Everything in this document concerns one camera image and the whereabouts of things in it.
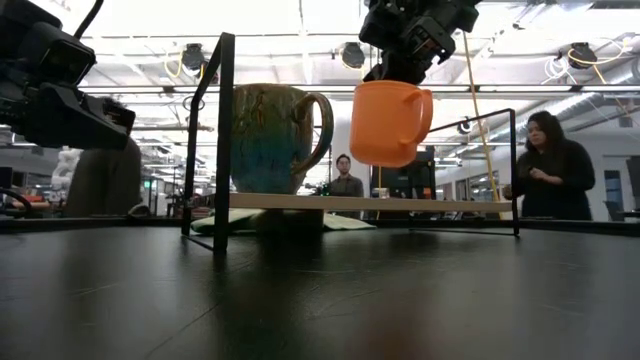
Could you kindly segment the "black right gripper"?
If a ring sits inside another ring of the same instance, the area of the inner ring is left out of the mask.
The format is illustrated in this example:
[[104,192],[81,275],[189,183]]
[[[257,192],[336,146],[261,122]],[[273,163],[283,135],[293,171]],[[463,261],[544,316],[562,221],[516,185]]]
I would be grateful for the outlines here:
[[452,37],[456,30],[471,32],[479,16],[479,0],[369,0],[368,13],[360,30],[362,42],[383,52],[381,61],[363,78],[364,82],[391,80],[421,84],[429,69],[425,62],[406,62],[400,71],[400,57],[405,52],[403,31],[416,18],[433,17]]

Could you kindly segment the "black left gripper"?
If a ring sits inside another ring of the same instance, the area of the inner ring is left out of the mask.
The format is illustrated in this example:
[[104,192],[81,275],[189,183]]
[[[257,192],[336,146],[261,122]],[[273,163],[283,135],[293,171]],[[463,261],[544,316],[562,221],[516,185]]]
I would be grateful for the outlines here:
[[123,149],[136,113],[110,97],[93,97],[60,86],[41,86],[50,76],[0,74],[0,124],[37,145]]

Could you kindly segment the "orange plastic mug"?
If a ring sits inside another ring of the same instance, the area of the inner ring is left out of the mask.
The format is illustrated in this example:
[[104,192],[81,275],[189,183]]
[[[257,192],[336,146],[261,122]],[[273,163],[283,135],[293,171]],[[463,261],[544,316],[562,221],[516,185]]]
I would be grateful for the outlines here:
[[349,146],[372,166],[399,168],[416,158],[433,119],[433,95],[399,81],[364,82],[354,91]]

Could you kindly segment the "green blue ceramic mug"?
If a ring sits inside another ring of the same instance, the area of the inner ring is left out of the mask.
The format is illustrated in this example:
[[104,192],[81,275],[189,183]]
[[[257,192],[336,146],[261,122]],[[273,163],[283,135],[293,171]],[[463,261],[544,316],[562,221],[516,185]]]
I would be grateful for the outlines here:
[[333,134],[333,109],[324,95],[284,84],[237,86],[230,149],[236,191],[295,195]]

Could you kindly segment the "black round hanging lamp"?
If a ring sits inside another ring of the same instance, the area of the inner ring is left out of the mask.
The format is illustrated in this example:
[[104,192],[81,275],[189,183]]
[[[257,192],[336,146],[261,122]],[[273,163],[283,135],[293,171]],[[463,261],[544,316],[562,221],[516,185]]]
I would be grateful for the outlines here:
[[350,69],[361,69],[365,62],[365,55],[358,42],[345,42],[340,52],[341,61]]
[[189,70],[199,71],[205,62],[201,43],[188,43],[181,55],[182,64]]
[[572,68],[581,70],[590,68],[598,60],[588,42],[572,43],[567,52],[567,57],[568,63]]

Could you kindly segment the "white robot figure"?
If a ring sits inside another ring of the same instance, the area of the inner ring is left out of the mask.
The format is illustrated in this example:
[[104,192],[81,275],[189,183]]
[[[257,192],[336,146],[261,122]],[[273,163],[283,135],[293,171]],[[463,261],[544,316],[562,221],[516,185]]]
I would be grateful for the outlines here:
[[60,150],[58,163],[51,176],[51,185],[54,190],[63,190],[70,186],[81,153],[82,150],[67,146]]

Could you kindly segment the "person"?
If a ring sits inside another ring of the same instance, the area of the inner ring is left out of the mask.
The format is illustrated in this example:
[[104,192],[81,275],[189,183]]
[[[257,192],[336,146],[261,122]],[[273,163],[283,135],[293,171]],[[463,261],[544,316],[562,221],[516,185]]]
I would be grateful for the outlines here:
[[331,196],[363,197],[364,187],[362,181],[350,173],[351,159],[346,154],[341,154],[336,160],[338,176],[329,185]]
[[135,117],[122,120],[116,112],[123,105],[105,98],[105,115],[127,128],[127,145],[122,150],[87,149],[79,157],[69,187],[64,216],[126,215],[141,201],[141,151],[130,137]]
[[532,114],[526,129],[525,152],[502,195],[521,198],[524,217],[591,221],[586,192],[595,185],[595,171],[586,149],[568,139],[548,111]]

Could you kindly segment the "black monitor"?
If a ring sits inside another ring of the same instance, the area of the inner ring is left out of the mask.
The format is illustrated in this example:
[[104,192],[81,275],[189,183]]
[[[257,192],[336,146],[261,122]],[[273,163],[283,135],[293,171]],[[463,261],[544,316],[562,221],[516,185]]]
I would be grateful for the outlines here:
[[383,189],[391,198],[435,199],[435,148],[427,146],[418,151],[416,158],[401,168],[371,168],[370,191],[372,197]]

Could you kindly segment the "light green cloth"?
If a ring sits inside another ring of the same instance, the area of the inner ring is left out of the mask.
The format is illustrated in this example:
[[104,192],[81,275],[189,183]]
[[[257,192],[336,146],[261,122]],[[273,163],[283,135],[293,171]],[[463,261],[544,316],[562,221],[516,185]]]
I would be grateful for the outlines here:
[[374,229],[362,220],[324,210],[231,209],[230,232],[282,233]]

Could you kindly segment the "wooden shelf with black frame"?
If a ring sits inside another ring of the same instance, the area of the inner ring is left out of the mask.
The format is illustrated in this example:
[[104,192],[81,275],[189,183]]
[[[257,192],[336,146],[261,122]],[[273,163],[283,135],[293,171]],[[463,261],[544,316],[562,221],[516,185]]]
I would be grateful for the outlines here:
[[[336,197],[336,196],[297,196],[276,193],[232,193],[230,191],[231,171],[233,169],[232,128],[234,119],[234,71],[235,71],[235,36],[223,32],[204,70],[202,78],[192,97],[189,117],[189,140],[187,144],[187,171],[185,174],[184,203],[181,222],[181,238],[196,242],[191,236],[192,212],[199,207],[209,206],[214,209],[213,243],[207,248],[215,253],[224,253],[228,246],[229,210],[233,209],[276,209],[312,211],[326,210],[355,211],[487,211],[490,213],[512,214],[511,226],[513,234],[519,235],[519,215],[517,202],[461,202],[457,204],[445,201],[422,200],[376,200],[370,198]],[[208,91],[213,77],[218,74],[219,110],[218,140],[216,150],[216,193],[196,197],[194,195],[195,155],[197,150],[197,123],[200,102]]]

